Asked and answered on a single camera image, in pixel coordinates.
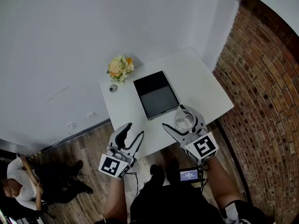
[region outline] display screen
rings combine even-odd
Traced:
[[[198,179],[198,172],[196,170],[182,171],[180,172],[181,181],[189,181]]]
[[[178,102],[173,95],[170,86],[165,86],[140,96],[141,103],[147,117],[167,111],[178,106]]]

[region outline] black cable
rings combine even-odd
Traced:
[[[135,196],[135,198],[136,198],[138,195],[138,191],[139,191],[139,182],[138,182],[137,172],[127,173],[127,174],[135,175],[136,182],[137,182],[137,192],[136,192],[136,196]]]
[[[210,170],[210,165],[208,165],[207,163],[204,164],[204,165],[198,165],[197,163],[195,163],[195,165],[197,166],[197,168],[203,170],[204,172],[207,172],[208,170]],[[208,178],[207,178],[207,173],[206,173],[206,182],[204,183],[204,175],[202,174],[202,178],[200,180],[200,184],[201,184],[201,187],[200,187],[200,191],[202,192],[204,190],[204,186],[207,184],[207,181],[208,181]]]

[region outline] flower bouquet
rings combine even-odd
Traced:
[[[117,56],[108,65],[107,74],[110,74],[111,81],[125,83],[127,74],[134,70],[133,61],[130,57]]]

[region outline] cable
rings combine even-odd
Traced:
[[[137,195],[138,195],[138,191],[139,191],[139,182],[138,182],[137,172],[127,173],[127,174],[135,175],[135,178],[136,178],[136,181],[137,181],[137,192],[136,192],[136,196],[135,196],[135,198],[136,198]]]
[[[197,163],[195,163],[195,165],[199,168],[199,169],[201,169],[201,170],[203,170],[204,172],[206,172],[206,182],[204,183],[204,179],[203,179],[203,177],[204,177],[204,175],[202,175],[202,179],[200,180],[200,184],[201,184],[201,187],[200,187],[200,191],[201,192],[203,192],[203,190],[204,190],[204,186],[207,184],[207,181],[208,181],[208,178],[207,178],[207,171],[208,170],[210,170],[210,165],[209,164],[204,164],[204,165],[198,165]]]
[[[35,157],[37,157],[38,155],[50,150],[51,148],[54,148],[56,147],[58,144],[60,144],[64,139],[66,139],[73,131],[69,132],[66,136],[64,136],[63,139],[61,139],[60,141],[58,141],[56,144],[52,145],[51,147],[49,148],[44,148],[42,150],[40,150],[39,152],[37,152],[36,154],[32,155],[30,158],[29,158],[29,161],[32,161]]]

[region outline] white table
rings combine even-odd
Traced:
[[[111,81],[107,76],[106,81],[101,83],[101,89],[114,130],[126,123],[133,123],[126,139],[127,146],[138,133],[144,131],[143,142],[135,155],[137,159],[175,142],[163,129],[162,123],[174,126],[177,110],[149,121],[133,83],[137,79],[161,70],[166,75],[180,104],[196,109],[203,115],[206,124],[234,107],[211,71],[191,48],[135,68],[129,74],[125,84],[118,84],[116,93],[110,93]]]

